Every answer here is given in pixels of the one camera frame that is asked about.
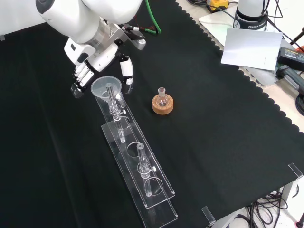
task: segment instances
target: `clear acrylic rack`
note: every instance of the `clear acrylic rack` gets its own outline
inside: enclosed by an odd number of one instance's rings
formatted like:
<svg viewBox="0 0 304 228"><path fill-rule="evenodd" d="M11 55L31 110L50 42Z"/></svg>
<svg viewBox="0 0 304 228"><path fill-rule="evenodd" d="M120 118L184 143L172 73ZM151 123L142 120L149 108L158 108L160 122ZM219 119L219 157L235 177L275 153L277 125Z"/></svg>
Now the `clear acrylic rack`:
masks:
<svg viewBox="0 0 304 228"><path fill-rule="evenodd" d="M105 117L105 137L146 228L176 220L170 198L175 192L146 141L120 90L120 81L105 76L92 83Z"/></svg>

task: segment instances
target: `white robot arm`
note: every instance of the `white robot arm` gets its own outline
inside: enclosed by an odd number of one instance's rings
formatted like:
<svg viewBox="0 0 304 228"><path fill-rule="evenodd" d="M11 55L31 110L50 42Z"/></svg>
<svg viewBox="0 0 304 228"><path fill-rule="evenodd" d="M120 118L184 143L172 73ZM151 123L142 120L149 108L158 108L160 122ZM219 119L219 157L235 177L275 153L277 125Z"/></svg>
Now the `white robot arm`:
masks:
<svg viewBox="0 0 304 228"><path fill-rule="evenodd" d="M42 18L55 30L70 37L65 52L76 65L72 86L79 97L96 71L102 71L115 57L120 58L126 84L133 82L133 66L128 56L121 56L118 46L128 39L138 49L145 46L137 31L122 30L119 25L130 21L142 0L36 0Z"/></svg>

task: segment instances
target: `white card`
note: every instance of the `white card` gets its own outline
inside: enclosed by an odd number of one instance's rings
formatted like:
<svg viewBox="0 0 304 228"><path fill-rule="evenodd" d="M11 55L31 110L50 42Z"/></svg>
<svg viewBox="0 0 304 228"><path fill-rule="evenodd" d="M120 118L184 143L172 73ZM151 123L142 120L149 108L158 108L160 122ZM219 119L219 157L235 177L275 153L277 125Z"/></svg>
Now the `white card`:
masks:
<svg viewBox="0 0 304 228"><path fill-rule="evenodd" d="M283 34L228 28L221 63L274 70Z"/></svg>

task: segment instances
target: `black cloth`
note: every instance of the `black cloth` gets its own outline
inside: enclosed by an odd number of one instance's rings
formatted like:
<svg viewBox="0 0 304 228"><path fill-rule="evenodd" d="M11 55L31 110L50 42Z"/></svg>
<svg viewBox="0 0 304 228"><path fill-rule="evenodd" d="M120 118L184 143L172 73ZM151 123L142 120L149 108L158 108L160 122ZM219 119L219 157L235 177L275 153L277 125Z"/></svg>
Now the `black cloth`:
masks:
<svg viewBox="0 0 304 228"><path fill-rule="evenodd" d="M201 228L296 179L304 137L256 84L174 0L151 0L162 33L143 51L126 43L133 93L125 96L175 190L179 218L169 228ZM151 25L144 5L140 26ZM47 24L0 42L1 227L142 227L101 131L103 115L88 91L75 99L67 38ZM121 79L118 61L98 76ZM152 111L165 87L167 116Z"/></svg>

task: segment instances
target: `wooden base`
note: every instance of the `wooden base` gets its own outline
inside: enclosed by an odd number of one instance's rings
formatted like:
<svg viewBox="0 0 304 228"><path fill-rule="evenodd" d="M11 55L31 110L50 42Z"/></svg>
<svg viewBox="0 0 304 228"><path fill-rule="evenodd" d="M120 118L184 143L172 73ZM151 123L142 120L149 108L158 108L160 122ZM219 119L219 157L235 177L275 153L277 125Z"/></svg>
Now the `wooden base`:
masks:
<svg viewBox="0 0 304 228"><path fill-rule="evenodd" d="M158 95L156 95L152 100L152 109L155 113L157 113L159 115L169 114L173 110L173 98L168 94L166 94L166 95L169 98L169 105L167 105L165 107L161 107L156 104L156 98Z"/></svg>

